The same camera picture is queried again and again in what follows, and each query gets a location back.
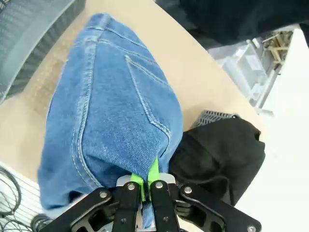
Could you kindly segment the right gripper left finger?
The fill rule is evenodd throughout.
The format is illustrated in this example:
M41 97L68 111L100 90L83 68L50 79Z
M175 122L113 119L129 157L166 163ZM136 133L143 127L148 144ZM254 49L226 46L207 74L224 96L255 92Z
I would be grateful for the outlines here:
M141 185L132 175L116 187L98 188L51 222L53 232L134 232Z

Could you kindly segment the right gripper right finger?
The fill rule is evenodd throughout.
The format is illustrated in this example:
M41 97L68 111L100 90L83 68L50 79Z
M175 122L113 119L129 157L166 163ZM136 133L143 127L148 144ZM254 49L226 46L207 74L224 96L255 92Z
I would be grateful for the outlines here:
M187 183L179 188L162 180L157 159L148 173L148 187L158 232L179 232L179 218L204 232L259 232L262 229L258 220L196 184Z

